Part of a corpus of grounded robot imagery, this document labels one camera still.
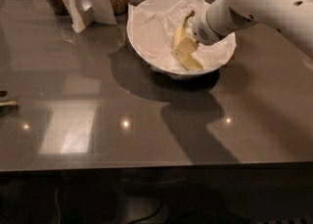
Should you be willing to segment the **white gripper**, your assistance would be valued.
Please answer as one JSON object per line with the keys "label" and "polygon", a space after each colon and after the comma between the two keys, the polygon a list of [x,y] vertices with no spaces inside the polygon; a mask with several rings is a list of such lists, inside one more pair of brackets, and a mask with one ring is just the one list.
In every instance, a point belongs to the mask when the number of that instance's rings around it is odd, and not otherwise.
{"label": "white gripper", "polygon": [[[192,34],[201,44],[210,46],[224,38],[221,34],[220,16],[212,9],[196,15],[192,23]],[[198,50],[198,45],[189,37],[184,38],[171,52],[176,59],[183,59]]]}

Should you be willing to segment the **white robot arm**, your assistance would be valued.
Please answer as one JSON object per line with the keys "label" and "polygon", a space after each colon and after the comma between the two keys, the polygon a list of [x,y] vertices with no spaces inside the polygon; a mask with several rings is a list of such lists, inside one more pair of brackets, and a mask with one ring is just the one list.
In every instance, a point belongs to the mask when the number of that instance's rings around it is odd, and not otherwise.
{"label": "white robot arm", "polygon": [[312,15],[312,0],[215,0],[192,20],[191,36],[210,46],[235,31],[263,23],[312,59]]}

